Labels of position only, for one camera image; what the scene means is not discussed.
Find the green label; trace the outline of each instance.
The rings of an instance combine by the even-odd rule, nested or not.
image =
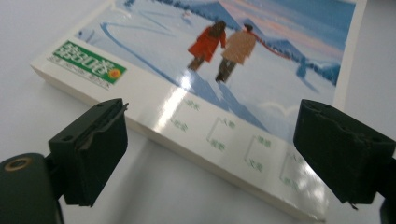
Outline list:
[[[56,49],[53,55],[110,84],[114,84],[126,70],[121,65],[70,41]]]

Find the magazine cover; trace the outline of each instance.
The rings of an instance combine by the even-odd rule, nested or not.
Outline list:
[[[327,188],[292,138],[302,99],[344,97],[364,6],[116,0],[32,66],[89,105],[122,98],[129,127],[297,218],[324,221]]]

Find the man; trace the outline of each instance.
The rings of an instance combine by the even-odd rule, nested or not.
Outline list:
[[[223,60],[216,76],[217,82],[226,82],[236,64],[244,64],[246,57],[250,56],[256,45],[258,37],[251,32],[253,27],[249,24],[244,25],[245,30],[235,32],[227,40],[225,50],[221,54]]]

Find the green logo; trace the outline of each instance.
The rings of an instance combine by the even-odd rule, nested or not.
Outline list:
[[[94,75],[102,80],[114,84],[125,72],[126,68],[110,60],[67,41],[55,52],[53,56],[67,62],[61,66],[86,77],[84,74]]]

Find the woman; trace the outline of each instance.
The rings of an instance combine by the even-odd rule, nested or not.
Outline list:
[[[221,47],[225,48],[225,27],[224,21],[218,21],[212,26],[206,27],[204,31],[198,36],[197,41],[189,48],[189,53],[194,56],[194,59],[189,64],[192,71],[197,71],[204,61],[210,63],[219,42]]]

